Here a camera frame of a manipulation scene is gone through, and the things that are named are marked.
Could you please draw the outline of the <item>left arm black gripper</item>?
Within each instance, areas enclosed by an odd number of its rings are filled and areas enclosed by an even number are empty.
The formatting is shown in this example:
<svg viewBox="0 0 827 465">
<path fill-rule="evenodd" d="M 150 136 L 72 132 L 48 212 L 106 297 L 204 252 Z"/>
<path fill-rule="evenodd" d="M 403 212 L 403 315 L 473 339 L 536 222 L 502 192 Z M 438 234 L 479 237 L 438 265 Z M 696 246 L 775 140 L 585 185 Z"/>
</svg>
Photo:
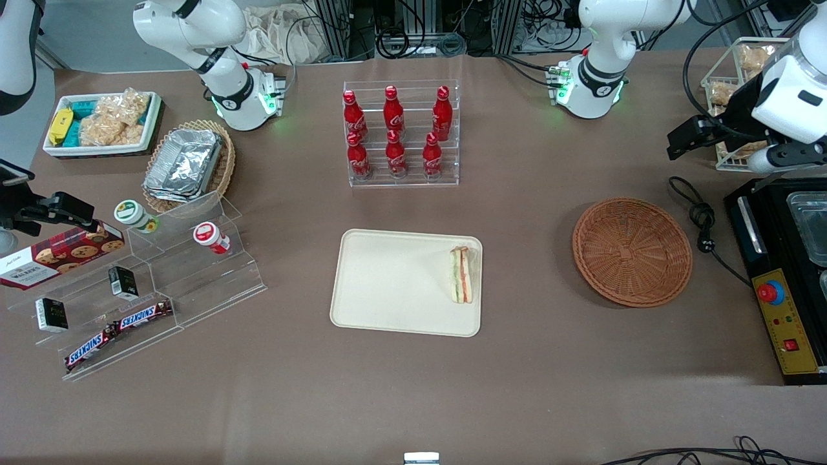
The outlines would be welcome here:
<svg viewBox="0 0 827 465">
<path fill-rule="evenodd" d="M 729 99 L 722 114 L 722 123 L 739 135 L 733 135 L 715 117 L 693 116 L 667 135 L 667 156 L 676 161 L 688 151 L 711 147 L 731 138 L 734 142 L 757 142 L 767 139 L 767 127 L 759 123 L 752 112 L 759 100 L 763 76 L 754 76 L 738 88 Z"/>
</svg>

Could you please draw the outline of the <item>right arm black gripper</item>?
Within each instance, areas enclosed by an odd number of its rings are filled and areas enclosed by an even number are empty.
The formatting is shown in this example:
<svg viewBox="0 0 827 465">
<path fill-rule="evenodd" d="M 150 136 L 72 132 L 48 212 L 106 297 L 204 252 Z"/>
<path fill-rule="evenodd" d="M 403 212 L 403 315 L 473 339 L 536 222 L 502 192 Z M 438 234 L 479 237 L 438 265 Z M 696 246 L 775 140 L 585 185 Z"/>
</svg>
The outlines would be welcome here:
<svg viewBox="0 0 827 465">
<path fill-rule="evenodd" d="M 20 216 L 21 211 L 34 204 L 33 221 L 23 220 Z M 56 192 L 49 198 L 38 200 L 38 196 L 29 187 L 2 187 L 1 227 L 29 236 L 38 236 L 39 224 L 34 221 L 75 227 L 98 226 L 98 221 L 94 218 L 94 206 L 68 193 Z"/>
</svg>

